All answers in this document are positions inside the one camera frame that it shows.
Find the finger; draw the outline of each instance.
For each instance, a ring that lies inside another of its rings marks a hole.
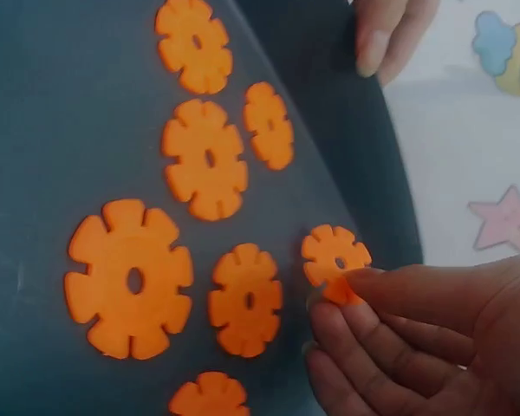
[[[472,337],[476,325],[490,319],[485,309],[500,309],[519,292],[520,257],[470,268],[356,270],[348,283],[376,310]]]
[[[376,416],[326,353],[312,348],[305,360],[314,396],[328,416]]]
[[[317,303],[310,309],[314,336],[350,380],[354,390],[380,416],[411,414],[424,400],[391,381],[354,338],[339,308]]]
[[[448,328],[388,314],[380,314],[380,319],[418,350],[453,364],[467,367],[476,356],[473,340]]]
[[[439,7],[439,0],[410,0],[393,32],[378,71],[382,85],[392,81],[410,61]]]
[[[364,0],[356,4],[356,65],[361,76],[372,76],[387,52],[391,34],[405,14],[408,0]]]
[[[366,304],[342,308],[354,337],[384,373],[404,387],[430,398],[462,370],[414,350]]]

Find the large orange flower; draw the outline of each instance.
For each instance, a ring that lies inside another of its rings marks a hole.
[[[246,129],[254,132],[252,148],[270,169],[282,170],[293,159],[293,126],[287,108],[268,82],[254,84],[246,93]]]
[[[241,207],[248,185],[246,163],[238,156],[243,142],[227,113],[213,102],[192,100],[175,109],[166,124],[162,150],[178,158],[166,168],[167,182],[179,201],[189,202],[192,215],[217,221]]]
[[[69,245],[69,255],[88,265],[87,274],[65,277],[69,311],[79,323],[98,315],[88,340],[103,354],[146,360],[169,347],[166,332],[185,326],[191,299],[179,287],[192,284],[191,256],[186,247],[170,250],[179,230],[160,209],[125,199],[104,205],[103,215],[106,225],[86,217]],[[129,289],[131,270],[140,273],[140,292]]]
[[[166,38],[159,54],[172,72],[181,72],[183,87],[196,94],[215,94],[227,84],[233,57],[224,46],[229,37],[220,20],[211,20],[203,0],[167,0],[156,16],[156,31]]]
[[[210,293],[212,326],[221,328],[218,342],[230,354],[255,357],[279,329],[274,311],[283,305],[281,283],[272,280],[277,266],[270,254],[254,244],[238,245],[214,270],[221,290]]]
[[[304,264],[306,277],[316,287],[326,283],[324,297],[339,305],[360,300],[348,286],[345,272],[361,269],[372,262],[366,246],[354,241],[355,236],[349,230],[320,225],[302,242],[302,256],[312,260]]]
[[[173,396],[169,411],[179,416],[249,416],[246,392],[223,373],[202,373],[197,383],[184,384]]]

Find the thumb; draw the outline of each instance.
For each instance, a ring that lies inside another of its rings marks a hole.
[[[488,307],[504,308],[519,294],[520,257],[470,268],[354,270],[348,283],[377,310],[472,337],[477,325],[485,326]]]

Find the blue cloud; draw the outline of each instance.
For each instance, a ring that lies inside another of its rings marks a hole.
[[[492,76],[504,74],[512,49],[517,44],[516,31],[493,11],[478,16],[476,31],[478,34],[472,46],[485,72]]]

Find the foam flower shape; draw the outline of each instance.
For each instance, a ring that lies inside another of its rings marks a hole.
[[[281,283],[272,280],[277,266],[266,251],[240,244],[225,254],[214,270],[221,290],[210,293],[212,326],[222,328],[218,342],[230,354],[255,357],[273,341],[279,329],[274,312],[283,305]]]
[[[504,23],[497,13],[485,11],[476,19],[476,31],[472,46],[482,68],[491,76],[504,74],[517,44],[516,30]]]
[[[270,169],[280,171],[293,159],[293,126],[287,108],[268,82],[259,82],[246,93],[244,124],[255,135],[252,148]]]
[[[314,228],[302,241],[302,256],[311,260],[304,264],[306,277],[316,287],[326,283],[324,297],[339,305],[360,300],[348,286],[345,272],[372,262],[366,246],[354,241],[351,231],[330,225]]]
[[[169,411],[179,416],[249,416],[243,406],[246,392],[223,373],[202,373],[196,383],[184,384],[173,396]]]
[[[241,207],[248,185],[245,162],[238,159],[243,142],[235,126],[226,126],[227,113],[213,102],[192,100],[175,109],[164,131],[162,151],[177,158],[166,168],[175,198],[190,202],[197,218],[217,221]]]
[[[166,332],[185,326],[191,299],[179,287],[192,284],[191,256],[186,247],[170,250],[179,230],[160,209],[123,199],[104,205],[102,213],[106,224],[86,217],[69,245],[69,255],[88,271],[65,276],[68,308],[79,323],[98,315],[88,341],[103,354],[146,360],[169,347]],[[137,294],[127,283],[134,269],[142,279]]]
[[[159,54],[167,68],[181,72],[183,87],[196,94],[215,94],[227,84],[233,57],[229,37],[203,0],[167,0],[156,16],[156,32],[166,36]]]

